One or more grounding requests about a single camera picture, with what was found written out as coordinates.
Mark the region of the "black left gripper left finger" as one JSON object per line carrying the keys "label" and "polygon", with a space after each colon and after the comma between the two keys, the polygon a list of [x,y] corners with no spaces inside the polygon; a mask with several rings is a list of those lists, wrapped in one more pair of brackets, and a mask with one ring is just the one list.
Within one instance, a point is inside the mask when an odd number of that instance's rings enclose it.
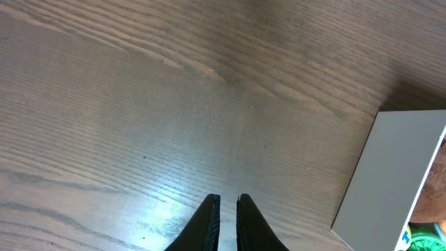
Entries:
{"label": "black left gripper left finger", "polygon": [[209,194],[165,251],[217,251],[219,236],[220,196]]}

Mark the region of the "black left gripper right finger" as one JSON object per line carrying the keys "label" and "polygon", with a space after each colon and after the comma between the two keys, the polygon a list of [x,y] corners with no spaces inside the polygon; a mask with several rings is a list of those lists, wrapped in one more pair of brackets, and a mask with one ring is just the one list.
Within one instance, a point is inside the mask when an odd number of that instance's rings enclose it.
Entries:
{"label": "black left gripper right finger", "polygon": [[237,201],[236,240],[237,251],[289,251],[248,194]]}

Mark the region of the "white cardboard box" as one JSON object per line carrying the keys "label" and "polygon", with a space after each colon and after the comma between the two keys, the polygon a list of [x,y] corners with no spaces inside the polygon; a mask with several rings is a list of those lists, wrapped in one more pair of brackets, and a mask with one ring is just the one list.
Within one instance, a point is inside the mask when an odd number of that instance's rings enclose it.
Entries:
{"label": "white cardboard box", "polygon": [[332,231],[353,251],[396,250],[445,137],[445,110],[378,112]]}

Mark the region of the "green plastic wheel toy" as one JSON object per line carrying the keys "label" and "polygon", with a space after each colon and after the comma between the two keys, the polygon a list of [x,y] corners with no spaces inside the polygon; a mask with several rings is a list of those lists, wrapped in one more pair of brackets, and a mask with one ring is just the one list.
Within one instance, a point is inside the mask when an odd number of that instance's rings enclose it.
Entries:
{"label": "green plastic wheel toy", "polygon": [[410,223],[411,241],[408,251],[445,251],[445,234],[437,223]]}

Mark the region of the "yellow letter ball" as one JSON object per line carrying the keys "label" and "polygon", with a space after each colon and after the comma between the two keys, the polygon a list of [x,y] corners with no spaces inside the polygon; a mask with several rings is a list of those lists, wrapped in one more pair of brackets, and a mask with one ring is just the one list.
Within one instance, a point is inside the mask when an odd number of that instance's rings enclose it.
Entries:
{"label": "yellow letter ball", "polygon": [[398,240],[396,251],[407,251],[411,246],[411,230],[409,225],[406,225],[405,229],[402,231],[401,238]]}

